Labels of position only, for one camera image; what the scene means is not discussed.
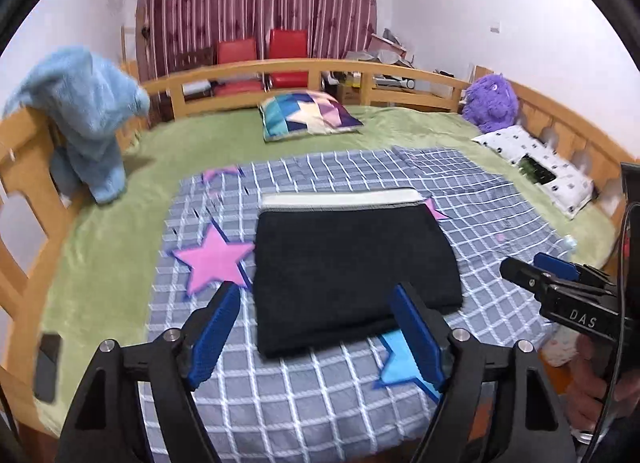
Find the person's right hand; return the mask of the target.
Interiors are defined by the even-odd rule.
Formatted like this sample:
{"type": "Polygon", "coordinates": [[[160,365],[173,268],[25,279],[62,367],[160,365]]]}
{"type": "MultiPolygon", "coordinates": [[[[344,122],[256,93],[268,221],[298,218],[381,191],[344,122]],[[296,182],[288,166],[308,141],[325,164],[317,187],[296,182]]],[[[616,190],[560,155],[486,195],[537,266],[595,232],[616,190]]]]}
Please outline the person's right hand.
{"type": "MultiPolygon", "coordinates": [[[[602,410],[606,383],[593,372],[591,359],[594,346],[591,339],[579,335],[576,341],[576,355],[570,360],[572,383],[565,393],[565,415],[578,431],[593,432],[602,410]]],[[[629,415],[639,402],[639,370],[625,373],[614,389],[614,400],[620,406],[618,414],[629,415]]]]}

